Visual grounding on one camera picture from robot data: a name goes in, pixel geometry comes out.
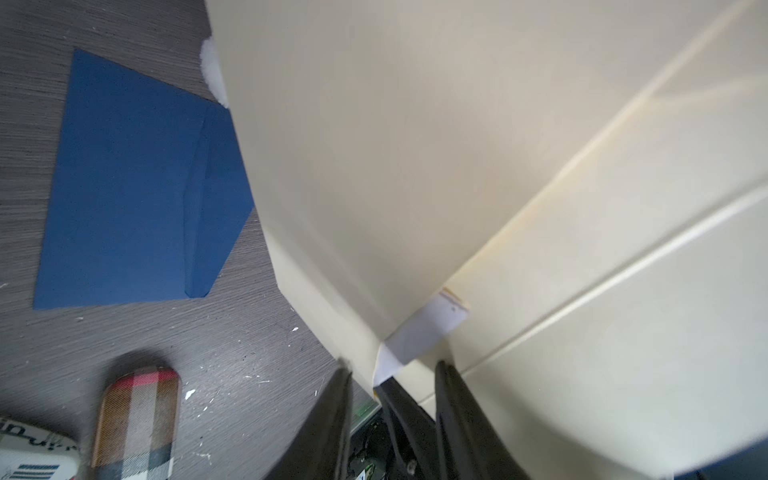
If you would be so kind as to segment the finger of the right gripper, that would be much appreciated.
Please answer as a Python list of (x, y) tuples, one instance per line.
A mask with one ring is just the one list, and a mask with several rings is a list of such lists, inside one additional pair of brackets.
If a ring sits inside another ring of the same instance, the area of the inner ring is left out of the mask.
[(432, 417), (394, 378), (374, 392), (400, 468), (410, 479), (442, 479), (442, 451)]

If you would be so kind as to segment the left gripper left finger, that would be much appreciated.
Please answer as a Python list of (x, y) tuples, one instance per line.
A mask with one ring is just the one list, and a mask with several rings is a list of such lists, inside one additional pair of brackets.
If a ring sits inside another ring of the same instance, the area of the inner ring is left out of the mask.
[(341, 358), (294, 440), (265, 479), (346, 478), (352, 384), (349, 362)]

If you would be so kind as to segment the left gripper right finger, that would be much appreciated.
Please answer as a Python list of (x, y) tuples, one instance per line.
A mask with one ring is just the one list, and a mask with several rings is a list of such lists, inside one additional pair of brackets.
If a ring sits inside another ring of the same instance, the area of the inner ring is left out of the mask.
[(437, 448), (442, 479), (527, 479), (458, 370), (435, 370)]

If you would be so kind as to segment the small white letter paper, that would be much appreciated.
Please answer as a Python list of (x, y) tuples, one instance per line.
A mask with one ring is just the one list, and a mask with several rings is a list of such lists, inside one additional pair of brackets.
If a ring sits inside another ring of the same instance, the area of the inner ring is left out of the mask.
[(372, 386), (381, 386), (433, 349), (468, 315), (469, 307), (451, 291), (443, 289), (432, 296), (380, 344)]

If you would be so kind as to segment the cream envelope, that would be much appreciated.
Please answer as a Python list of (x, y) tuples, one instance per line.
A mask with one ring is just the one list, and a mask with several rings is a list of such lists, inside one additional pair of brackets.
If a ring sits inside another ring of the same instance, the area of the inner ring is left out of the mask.
[(443, 289), (536, 479), (669, 478), (767, 435), (763, 1), (210, 1), (278, 287), (365, 387)]

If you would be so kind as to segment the dark blue envelope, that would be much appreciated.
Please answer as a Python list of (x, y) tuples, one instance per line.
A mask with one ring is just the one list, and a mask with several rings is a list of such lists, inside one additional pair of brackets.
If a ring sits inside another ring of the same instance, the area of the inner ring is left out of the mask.
[(227, 109), (76, 50), (33, 306), (205, 297), (253, 207)]

